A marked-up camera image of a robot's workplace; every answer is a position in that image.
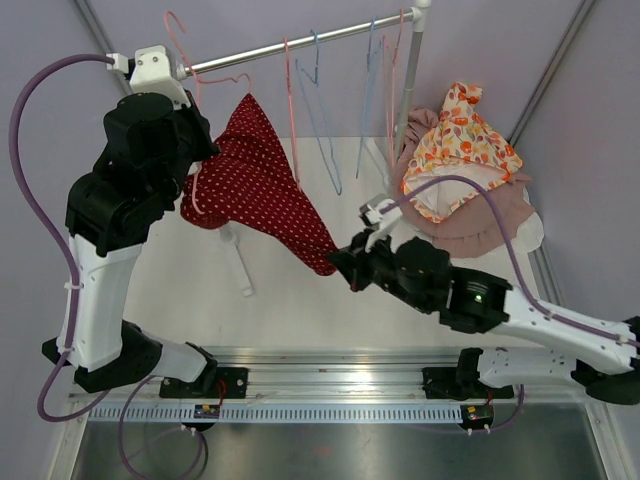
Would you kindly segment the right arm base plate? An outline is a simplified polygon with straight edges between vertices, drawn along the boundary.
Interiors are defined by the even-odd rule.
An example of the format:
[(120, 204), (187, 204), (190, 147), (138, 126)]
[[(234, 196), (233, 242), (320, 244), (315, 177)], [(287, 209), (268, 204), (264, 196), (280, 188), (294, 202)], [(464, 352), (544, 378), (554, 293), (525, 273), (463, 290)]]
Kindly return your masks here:
[(488, 387), (479, 381), (478, 373), (459, 371), (455, 367), (425, 367), (422, 376), (427, 399), (466, 401), (515, 397), (512, 386)]

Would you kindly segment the white skirt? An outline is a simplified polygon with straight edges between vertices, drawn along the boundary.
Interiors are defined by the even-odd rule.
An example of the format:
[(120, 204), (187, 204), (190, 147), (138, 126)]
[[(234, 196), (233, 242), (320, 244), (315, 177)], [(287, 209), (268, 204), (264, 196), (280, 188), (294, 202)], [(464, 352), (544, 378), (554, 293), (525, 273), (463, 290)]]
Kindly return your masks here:
[(537, 250), (544, 239), (544, 227), (539, 215), (534, 212), (522, 222), (513, 239), (514, 248), (521, 253), (530, 253)]

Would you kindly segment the blue hanger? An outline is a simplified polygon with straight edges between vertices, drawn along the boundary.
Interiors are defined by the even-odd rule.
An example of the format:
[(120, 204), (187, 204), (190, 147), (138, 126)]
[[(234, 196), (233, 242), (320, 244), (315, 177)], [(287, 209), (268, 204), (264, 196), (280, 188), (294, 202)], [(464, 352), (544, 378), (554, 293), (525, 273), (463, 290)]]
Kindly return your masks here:
[(310, 34), (315, 48), (313, 70), (309, 72), (296, 59), (295, 74), (325, 171), (335, 194), (341, 196), (343, 183), (336, 161), (334, 141), (329, 130), (327, 108), (320, 89), (320, 39), (315, 30), (311, 30)]
[(367, 54), (366, 54), (366, 80), (365, 80), (365, 87), (364, 87), (363, 108), (362, 108), (361, 117), (360, 117), (359, 147), (358, 147), (358, 155), (356, 160), (356, 171), (355, 171), (356, 179), (358, 179), (360, 176), (365, 139), (367, 137), (369, 124), (370, 124), (373, 90), (376, 84), (379, 57), (381, 52), (381, 43), (380, 42), (376, 43), (374, 41), (374, 30), (375, 30), (376, 20), (377, 18), (373, 17), (369, 27), (369, 36), (368, 36), (368, 45), (367, 45)]

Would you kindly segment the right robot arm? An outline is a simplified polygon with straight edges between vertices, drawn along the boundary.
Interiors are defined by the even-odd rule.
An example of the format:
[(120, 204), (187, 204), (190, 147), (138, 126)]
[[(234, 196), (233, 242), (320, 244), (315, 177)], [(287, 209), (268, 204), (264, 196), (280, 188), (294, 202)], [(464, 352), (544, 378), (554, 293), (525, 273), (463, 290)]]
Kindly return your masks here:
[(534, 348), (470, 347), (455, 367), (425, 369), (428, 398), (508, 398), (521, 385), (559, 385), (614, 405), (639, 402), (639, 320), (593, 319), (546, 302), (492, 274), (454, 266), (449, 254), (413, 238), (367, 243), (362, 232), (329, 261), (354, 292), (379, 287), (465, 334), (523, 339)]

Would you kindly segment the red polka dot skirt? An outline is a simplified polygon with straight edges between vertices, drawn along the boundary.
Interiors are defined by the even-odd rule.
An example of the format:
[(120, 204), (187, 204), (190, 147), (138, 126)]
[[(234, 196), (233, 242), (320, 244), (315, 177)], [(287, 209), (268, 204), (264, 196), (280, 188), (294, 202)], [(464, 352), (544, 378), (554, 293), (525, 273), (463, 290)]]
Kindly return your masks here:
[(253, 95), (242, 98), (215, 144), (219, 152), (184, 185), (182, 218), (206, 230), (242, 224), (277, 239), (317, 275), (335, 273), (328, 256), (337, 247)]

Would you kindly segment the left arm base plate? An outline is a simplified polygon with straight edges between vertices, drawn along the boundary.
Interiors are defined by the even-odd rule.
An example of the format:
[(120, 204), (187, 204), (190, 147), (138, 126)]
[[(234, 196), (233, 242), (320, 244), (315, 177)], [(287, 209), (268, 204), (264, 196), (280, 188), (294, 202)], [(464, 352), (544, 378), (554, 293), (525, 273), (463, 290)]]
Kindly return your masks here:
[(165, 378), (160, 384), (163, 399), (244, 399), (248, 385), (248, 369), (220, 367), (205, 369), (194, 382)]

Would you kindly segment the pink skirt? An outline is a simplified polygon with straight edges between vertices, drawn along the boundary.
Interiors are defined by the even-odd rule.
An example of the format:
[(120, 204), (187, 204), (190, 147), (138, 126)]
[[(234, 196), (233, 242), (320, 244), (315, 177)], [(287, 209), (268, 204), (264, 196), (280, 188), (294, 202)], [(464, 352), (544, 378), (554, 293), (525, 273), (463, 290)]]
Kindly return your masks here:
[[(404, 148), (391, 174), (393, 199), (398, 199), (402, 194), (401, 180), (419, 140), (437, 124), (437, 114), (429, 109), (416, 108), (410, 111)], [(529, 176), (518, 172), (512, 180), (489, 192), (510, 239), (517, 236), (521, 225), (535, 217), (535, 210), (524, 195), (530, 182)], [(480, 196), (471, 199), (439, 224), (427, 220), (408, 203), (401, 206), (401, 211), (405, 220), (428, 236), (435, 247), (448, 251), (453, 258), (477, 258), (504, 244), (497, 220), (489, 204)]]

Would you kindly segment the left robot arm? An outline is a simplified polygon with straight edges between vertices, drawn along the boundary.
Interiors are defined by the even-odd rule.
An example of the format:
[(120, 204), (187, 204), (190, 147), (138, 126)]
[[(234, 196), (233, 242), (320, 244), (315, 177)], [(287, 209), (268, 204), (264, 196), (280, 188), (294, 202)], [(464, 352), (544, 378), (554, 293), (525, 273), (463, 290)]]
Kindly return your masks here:
[(161, 340), (124, 319), (134, 265), (151, 226), (174, 210), (191, 166), (218, 153), (193, 96), (159, 93), (121, 99), (103, 119), (106, 146), (68, 194), (65, 225), (78, 278), (69, 291), (75, 313), (66, 336), (43, 343), (52, 362), (75, 369), (88, 393), (166, 377), (195, 397), (213, 392), (217, 362), (203, 348)]

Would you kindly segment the orange floral skirt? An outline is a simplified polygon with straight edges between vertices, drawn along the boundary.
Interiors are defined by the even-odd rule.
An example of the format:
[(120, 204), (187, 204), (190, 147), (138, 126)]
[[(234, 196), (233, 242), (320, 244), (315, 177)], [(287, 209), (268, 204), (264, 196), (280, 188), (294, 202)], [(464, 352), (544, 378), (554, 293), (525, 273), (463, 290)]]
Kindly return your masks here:
[(477, 112), (481, 87), (454, 83), (442, 104), (436, 125), (420, 139), (401, 176), (403, 195), (428, 221), (439, 224), (478, 195), (464, 182), (445, 181), (428, 189), (420, 187), (442, 176), (470, 179), (493, 190), (517, 173), (523, 161), (504, 137)]

